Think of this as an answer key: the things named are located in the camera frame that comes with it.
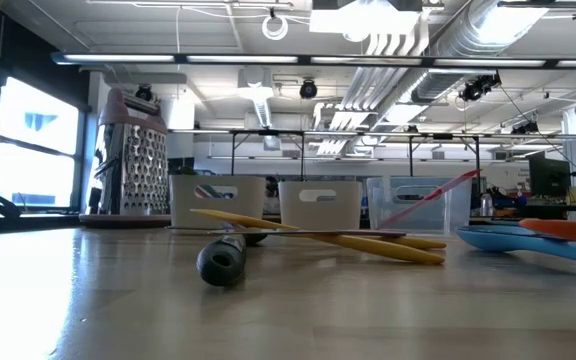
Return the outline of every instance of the window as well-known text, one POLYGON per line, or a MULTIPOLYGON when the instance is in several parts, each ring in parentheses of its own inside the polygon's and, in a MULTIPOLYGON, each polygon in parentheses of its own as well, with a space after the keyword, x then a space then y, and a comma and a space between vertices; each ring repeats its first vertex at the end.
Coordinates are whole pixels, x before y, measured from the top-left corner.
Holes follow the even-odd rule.
POLYGON ((14 78, 1 89, 0 135, 73 155, 79 111, 14 78))
POLYGON ((0 196, 21 206, 70 206, 74 160, 0 143, 0 196))

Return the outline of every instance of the ceiling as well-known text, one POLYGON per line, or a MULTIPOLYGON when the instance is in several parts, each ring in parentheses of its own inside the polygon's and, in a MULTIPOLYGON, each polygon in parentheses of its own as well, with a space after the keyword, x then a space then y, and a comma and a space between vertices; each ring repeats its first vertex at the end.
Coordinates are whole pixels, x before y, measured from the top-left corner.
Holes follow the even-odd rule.
MULTIPOLYGON (((466 0, 444 0, 445 10, 433 13, 430 30, 436 31, 466 0)), ((309 16, 309 0, 291 0, 293 16, 309 16)), ((207 16, 191 10, 137 8, 129 5, 89 4, 86 0, 16 0, 8 1, 4 11, 31 31, 64 51, 95 52, 176 52, 176 17, 179 16, 179 48, 187 53, 282 53, 282 54, 359 54, 367 41, 352 43, 335 34, 315 34, 308 26, 289 22, 287 36, 279 41, 261 33, 263 18, 227 18, 207 16)), ((226 15, 225 10, 208 9, 226 15)), ((263 15, 265 10, 234 9, 234 14, 263 15)), ((555 15, 572 14, 571 11, 555 15)), ((576 57, 576 21, 541 20, 504 55, 513 57, 576 57)), ((197 107, 199 122, 215 118, 232 119, 241 124, 243 115, 252 112, 250 100, 236 97, 237 66, 131 66, 117 67, 116 72, 182 72, 194 84, 203 106, 197 107)), ((270 108, 276 113, 312 114, 313 101, 299 99, 303 78, 312 77, 319 97, 342 97, 353 79, 355 68, 348 67, 273 67, 275 90, 270 108)), ((522 111, 540 107, 540 129, 557 131, 561 114, 558 109, 572 104, 552 98, 576 97, 576 71, 502 71, 503 86, 522 111), (544 99, 545 91, 551 99, 544 99)), ((160 86, 162 95, 173 95, 177 86, 160 86)), ((455 102, 456 93, 432 106, 425 113, 420 129, 427 131, 461 130, 492 131, 505 120, 519 115, 506 94, 494 91, 485 102, 455 102)))

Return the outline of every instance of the computer monitor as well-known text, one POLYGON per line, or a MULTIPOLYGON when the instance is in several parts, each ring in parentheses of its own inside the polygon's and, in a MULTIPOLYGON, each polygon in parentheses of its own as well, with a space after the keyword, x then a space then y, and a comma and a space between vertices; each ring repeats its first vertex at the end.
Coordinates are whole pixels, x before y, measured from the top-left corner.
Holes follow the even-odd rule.
POLYGON ((568 195, 570 188, 570 165, 567 161, 544 157, 530 157, 530 190, 533 196, 568 195))

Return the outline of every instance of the storage bin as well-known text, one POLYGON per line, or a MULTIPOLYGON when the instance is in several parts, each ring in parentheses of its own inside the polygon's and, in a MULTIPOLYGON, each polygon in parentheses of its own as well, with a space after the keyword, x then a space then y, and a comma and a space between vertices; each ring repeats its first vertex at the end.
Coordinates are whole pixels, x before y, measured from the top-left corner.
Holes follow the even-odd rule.
POLYGON ((361 183, 314 181, 279 183, 281 223, 307 230, 356 230, 361 183))
POLYGON ((219 229, 222 224, 190 209, 221 210, 261 219, 266 180, 253 176, 170 176, 172 226, 182 229, 219 229))
MULTIPOLYGON (((370 227, 414 205, 452 178, 381 177, 366 179, 370 227)), ((470 219, 472 180, 465 181, 439 198, 406 215, 388 230, 427 235, 450 235, 470 219)))

